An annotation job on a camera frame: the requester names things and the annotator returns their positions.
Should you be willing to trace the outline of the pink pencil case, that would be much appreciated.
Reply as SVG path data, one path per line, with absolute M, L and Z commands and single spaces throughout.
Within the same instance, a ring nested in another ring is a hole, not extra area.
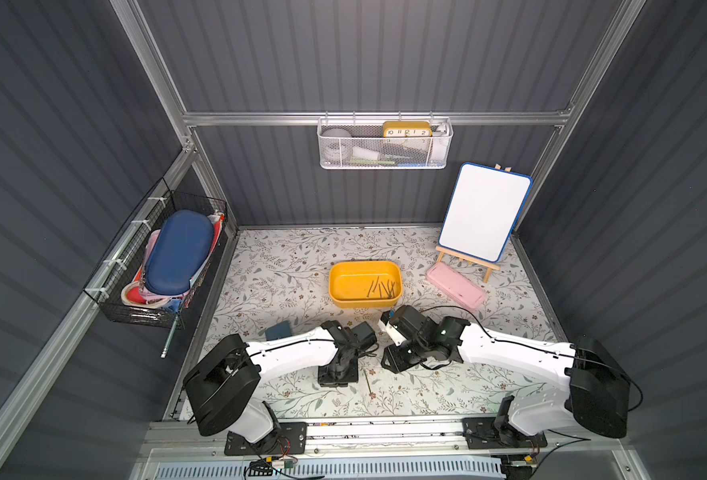
M 477 311 L 487 301 L 487 292 L 443 262 L 427 270 L 427 281 L 459 306 Z

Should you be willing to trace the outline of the yellow plastic storage box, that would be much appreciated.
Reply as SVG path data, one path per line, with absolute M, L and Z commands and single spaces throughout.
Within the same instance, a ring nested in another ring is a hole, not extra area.
M 395 282 L 395 298 L 379 298 L 379 289 L 367 298 L 373 280 Z M 403 296 L 403 278 L 397 264 L 387 260 L 345 261 L 335 264 L 329 277 L 329 294 L 342 309 L 391 308 Z

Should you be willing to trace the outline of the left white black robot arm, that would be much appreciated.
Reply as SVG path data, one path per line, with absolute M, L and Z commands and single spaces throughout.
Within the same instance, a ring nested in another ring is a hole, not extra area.
M 315 367 L 325 388 L 359 381 L 359 360 L 377 351 L 377 334 L 367 323 L 345 327 L 335 320 L 296 336 L 245 342 L 238 334 L 223 338 L 183 380 L 199 434 L 229 430 L 251 444 L 278 435 L 275 412 L 255 400 L 270 380 Z

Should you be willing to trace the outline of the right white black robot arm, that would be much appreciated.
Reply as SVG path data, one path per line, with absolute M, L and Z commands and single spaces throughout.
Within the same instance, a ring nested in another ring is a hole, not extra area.
M 379 329 L 393 342 L 381 360 L 393 373 L 437 360 L 499 367 L 545 384 L 542 394 L 501 400 L 491 431 L 507 446 L 571 426 L 613 439 L 627 435 L 631 378 L 593 339 L 529 340 L 463 318 L 435 321 L 409 306 L 385 312 Z

